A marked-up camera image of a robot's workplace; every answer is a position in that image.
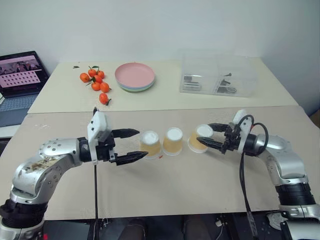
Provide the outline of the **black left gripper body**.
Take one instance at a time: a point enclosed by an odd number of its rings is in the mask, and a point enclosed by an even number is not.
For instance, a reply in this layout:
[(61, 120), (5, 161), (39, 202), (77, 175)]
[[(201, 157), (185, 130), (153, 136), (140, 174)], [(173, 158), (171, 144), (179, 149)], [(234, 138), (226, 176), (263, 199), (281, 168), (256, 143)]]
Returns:
[(114, 151), (116, 146), (113, 134), (110, 134), (105, 140), (99, 140), (95, 147), (97, 160), (103, 162), (115, 163), (117, 154)]

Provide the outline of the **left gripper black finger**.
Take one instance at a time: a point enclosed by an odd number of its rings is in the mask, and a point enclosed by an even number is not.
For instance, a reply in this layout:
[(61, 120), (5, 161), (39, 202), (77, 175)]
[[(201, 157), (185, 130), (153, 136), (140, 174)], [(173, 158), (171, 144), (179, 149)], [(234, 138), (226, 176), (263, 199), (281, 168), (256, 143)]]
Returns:
[(148, 154), (149, 153), (147, 151), (128, 152), (126, 155), (117, 156), (115, 158), (115, 163), (117, 166), (134, 163), (134, 162), (144, 158)]
[(124, 138), (130, 138), (132, 136), (135, 136), (140, 132), (132, 128), (121, 128), (121, 129), (113, 129), (111, 133), (113, 135), (113, 138), (124, 139)]

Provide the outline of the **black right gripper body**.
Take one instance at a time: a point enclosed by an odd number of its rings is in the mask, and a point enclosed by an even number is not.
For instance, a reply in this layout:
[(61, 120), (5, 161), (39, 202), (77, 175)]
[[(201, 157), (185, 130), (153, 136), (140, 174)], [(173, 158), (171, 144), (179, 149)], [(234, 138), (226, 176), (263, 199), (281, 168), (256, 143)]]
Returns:
[(224, 131), (224, 143), (221, 147), (221, 153), (225, 154), (226, 151), (238, 150), (240, 145), (240, 132), (241, 128), (239, 125), (230, 126), (228, 125)]

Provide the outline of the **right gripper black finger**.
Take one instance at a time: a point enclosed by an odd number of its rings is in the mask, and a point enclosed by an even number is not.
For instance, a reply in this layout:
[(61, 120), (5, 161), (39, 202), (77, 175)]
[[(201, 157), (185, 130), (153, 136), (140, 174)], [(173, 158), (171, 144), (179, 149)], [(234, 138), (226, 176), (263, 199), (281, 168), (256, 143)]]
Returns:
[(223, 146), (223, 143), (215, 141), (210, 137), (197, 137), (196, 139), (198, 142), (205, 145), (206, 147), (213, 148), (213, 149), (216, 149), (219, 151), (221, 150), (221, 148)]
[(214, 132), (225, 132), (229, 125), (225, 123), (210, 123), (209, 126)]

